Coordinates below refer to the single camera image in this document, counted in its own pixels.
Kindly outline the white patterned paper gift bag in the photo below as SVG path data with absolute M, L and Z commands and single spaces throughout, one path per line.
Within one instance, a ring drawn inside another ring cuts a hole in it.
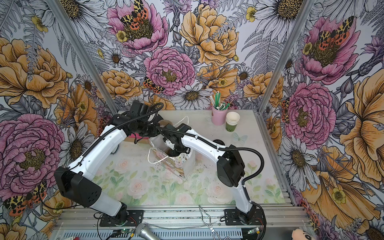
M 177 153 L 166 145 L 163 135 L 149 138 L 150 150 L 147 160 L 152 165 L 162 165 L 182 180 L 186 180 L 196 166 L 196 154 L 190 150 L 188 154 Z

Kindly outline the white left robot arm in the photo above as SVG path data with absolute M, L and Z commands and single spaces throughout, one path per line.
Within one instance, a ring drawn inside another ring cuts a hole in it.
M 123 225 L 128 220 L 126 204 L 103 193 L 93 179 L 104 161 L 127 137 L 134 135 L 138 142 L 158 135 L 158 122 L 162 119 L 159 111 L 163 107 L 163 103 L 149 107 L 135 101 L 128 111 L 115 114 L 84 153 L 68 167 L 57 168 L 54 177 L 61 195 L 109 216 L 116 225 Z

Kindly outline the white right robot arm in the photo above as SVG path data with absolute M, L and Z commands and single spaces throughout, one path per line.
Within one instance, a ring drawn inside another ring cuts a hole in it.
M 168 124 L 165 127 L 156 127 L 156 129 L 164 136 L 166 145 L 177 153 L 189 153 L 193 150 L 213 161 L 217 167 L 218 179 L 232 191 L 238 212 L 236 218 L 246 225 L 256 218 L 257 210 L 262 208 L 251 200 L 246 189 L 246 182 L 257 177 L 264 169 L 265 160 L 259 151 L 247 147 L 238 148 L 234 145 L 227 147 L 213 142 L 185 124 L 181 124 L 177 128 Z M 241 151 L 251 152 L 260 159 L 258 170 L 247 177 Z

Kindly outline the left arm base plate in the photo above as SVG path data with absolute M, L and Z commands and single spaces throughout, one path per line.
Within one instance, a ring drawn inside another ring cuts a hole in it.
M 136 227 L 142 222 L 143 218 L 143 210 L 127 210 L 127 217 L 125 219 L 103 214 L 99 225 L 100 227 Z

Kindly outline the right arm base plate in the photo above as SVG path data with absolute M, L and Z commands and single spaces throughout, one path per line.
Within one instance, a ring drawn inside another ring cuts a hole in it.
M 266 223 L 261 209 L 243 213 L 238 209 L 225 209 L 221 219 L 227 226 L 261 226 Z

